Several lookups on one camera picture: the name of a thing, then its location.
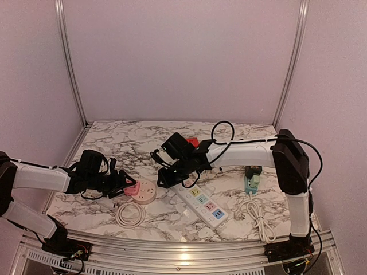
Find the pink cube socket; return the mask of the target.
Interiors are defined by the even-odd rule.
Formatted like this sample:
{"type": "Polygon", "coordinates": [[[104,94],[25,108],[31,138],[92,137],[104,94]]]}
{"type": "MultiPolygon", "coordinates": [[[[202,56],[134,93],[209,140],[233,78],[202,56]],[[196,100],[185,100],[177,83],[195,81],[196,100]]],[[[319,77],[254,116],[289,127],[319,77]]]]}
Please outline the pink cube socket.
{"type": "Polygon", "coordinates": [[[128,196],[135,196],[138,195],[140,190],[140,185],[139,184],[135,184],[133,186],[129,186],[123,189],[124,194],[128,195],[128,196]]]}

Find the red cube socket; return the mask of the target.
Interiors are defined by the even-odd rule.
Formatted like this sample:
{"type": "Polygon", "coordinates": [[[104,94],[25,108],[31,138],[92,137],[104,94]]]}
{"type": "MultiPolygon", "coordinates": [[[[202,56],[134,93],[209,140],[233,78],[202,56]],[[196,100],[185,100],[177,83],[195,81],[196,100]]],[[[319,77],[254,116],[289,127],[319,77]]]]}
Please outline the red cube socket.
{"type": "Polygon", "coordinates": [[[194,147],[198,147],[198,145],[200,143],[196,137],[195,138],[187,138],[186,140],[189,143],[191,143],[194,147]]]}

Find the white multicolour power strip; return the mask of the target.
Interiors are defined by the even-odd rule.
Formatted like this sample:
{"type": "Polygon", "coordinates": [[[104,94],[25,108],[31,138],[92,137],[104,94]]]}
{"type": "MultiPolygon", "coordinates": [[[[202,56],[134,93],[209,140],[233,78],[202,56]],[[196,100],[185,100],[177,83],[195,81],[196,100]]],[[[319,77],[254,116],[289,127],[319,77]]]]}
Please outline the white multicolour power strip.
{"type": "Polygon", "coordinates": [[[178,184],[171,189],[212,230],[224,227],[228,213],[200,187],[186,188],[178,184]]]}

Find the teal power strip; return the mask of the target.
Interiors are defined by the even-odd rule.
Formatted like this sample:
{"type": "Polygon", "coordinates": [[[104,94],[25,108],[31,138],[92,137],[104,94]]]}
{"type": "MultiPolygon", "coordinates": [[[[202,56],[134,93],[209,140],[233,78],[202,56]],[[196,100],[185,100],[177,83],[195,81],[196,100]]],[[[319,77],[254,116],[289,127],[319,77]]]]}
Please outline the teal power strip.
{"type": "Polygon", "coordinates": [[[251,178],[245,177],[244,191],[246,194],[255,195],[260,184],[260,175],[253,174],[251,178]]]}

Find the pink round power strip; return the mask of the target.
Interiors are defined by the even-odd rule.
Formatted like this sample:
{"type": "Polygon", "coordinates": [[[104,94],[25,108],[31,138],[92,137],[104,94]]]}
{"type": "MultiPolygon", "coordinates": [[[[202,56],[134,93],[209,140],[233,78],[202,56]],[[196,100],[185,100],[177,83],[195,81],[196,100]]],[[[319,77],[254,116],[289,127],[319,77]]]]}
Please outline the pink round power strip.
{"type": "Polygon", "coordinates": [[[139,205],[148,205],[153,202],[157,195],[156,184],[148,181],[141,180],[139,191],[136,195],[132,196],[132,201],[139,205]]]}

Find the dark green cube plug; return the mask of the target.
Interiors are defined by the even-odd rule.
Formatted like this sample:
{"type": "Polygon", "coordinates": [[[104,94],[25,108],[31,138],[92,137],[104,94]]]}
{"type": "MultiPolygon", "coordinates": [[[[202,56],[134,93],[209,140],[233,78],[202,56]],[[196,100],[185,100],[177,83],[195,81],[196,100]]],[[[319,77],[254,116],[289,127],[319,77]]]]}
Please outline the dark green cube plug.
{"type": "Polygon", "coordinates": [[[247,178],[252,178],[253,175],[260,175],[262,170],[262,166],[245,166],[245,176],[247,178]]]}

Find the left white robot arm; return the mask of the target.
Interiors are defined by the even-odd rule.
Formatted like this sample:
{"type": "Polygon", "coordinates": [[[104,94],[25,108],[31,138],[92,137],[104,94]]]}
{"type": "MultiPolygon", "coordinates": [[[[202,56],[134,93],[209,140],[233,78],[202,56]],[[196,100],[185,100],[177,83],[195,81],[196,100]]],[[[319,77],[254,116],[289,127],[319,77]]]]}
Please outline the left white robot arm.
{"type": "Polygon", "coordinates": [[[135,179],[115,166],[116,159],[107,159],[94,150],[83,151],[80,160],[70,167],[24,162],[1,152],[1,218],[49,239],[49,244],[58,254],[67,255],[73,246],[63,226],[16,201],[12,191],[26,188],[74,195],[93,190],[100,197],[111,199],[122,194],[125,188],[136,185],[135,179]]]}

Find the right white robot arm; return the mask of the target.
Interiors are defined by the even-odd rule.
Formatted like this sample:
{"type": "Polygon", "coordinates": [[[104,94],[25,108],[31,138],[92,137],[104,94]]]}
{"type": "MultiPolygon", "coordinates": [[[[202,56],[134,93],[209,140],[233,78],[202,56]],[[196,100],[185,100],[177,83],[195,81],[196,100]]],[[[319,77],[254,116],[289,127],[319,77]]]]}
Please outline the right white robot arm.
{"type": "Polygon", "coordinates": [[[189,179],[192,173],[228,166],[262,166],[274,168],[279,188],[285,193],[290,208],[290,235],[284,252],[297,256],[306,248],[305,237],[311,229],[313,212],[309,157],[303,145],[315,147],[297,139],[291,131],[282,129],[274,137],[253,140],[218,142],[213,137],[202,140],[198,146],[189,143],[181,134],[172,134],[162,149],[174,160],[158,170],[158,187],[171,188],[189,179]]]}

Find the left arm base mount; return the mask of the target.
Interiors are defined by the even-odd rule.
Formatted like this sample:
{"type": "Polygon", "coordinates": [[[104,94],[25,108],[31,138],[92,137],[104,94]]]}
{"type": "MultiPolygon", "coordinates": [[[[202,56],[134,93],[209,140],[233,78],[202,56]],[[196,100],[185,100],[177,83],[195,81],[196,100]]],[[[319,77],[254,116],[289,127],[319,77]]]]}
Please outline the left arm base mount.
{"type": "Polygon", "coordinates": [[[64,261],[87,261],[90,255],[91,244],[85,241],[70,239],[67,234],[54,233],[50,238],[45,238],[42,250],[64,257],[64,261]]]}

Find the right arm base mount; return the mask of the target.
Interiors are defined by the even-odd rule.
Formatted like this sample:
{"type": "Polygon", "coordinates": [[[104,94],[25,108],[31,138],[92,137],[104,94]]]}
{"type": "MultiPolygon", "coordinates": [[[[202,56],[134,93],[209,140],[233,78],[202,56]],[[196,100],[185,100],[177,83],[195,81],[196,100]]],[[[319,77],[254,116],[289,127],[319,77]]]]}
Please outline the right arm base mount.
{"type": "Polygon", "coordinates": [[[289,235],[287,241],[269,243],[264,246],[264,255],[268,262],[284,261],[292,258],[305,256],[314,253],[310,235],[305,237],[295,237],[289,235]]]}

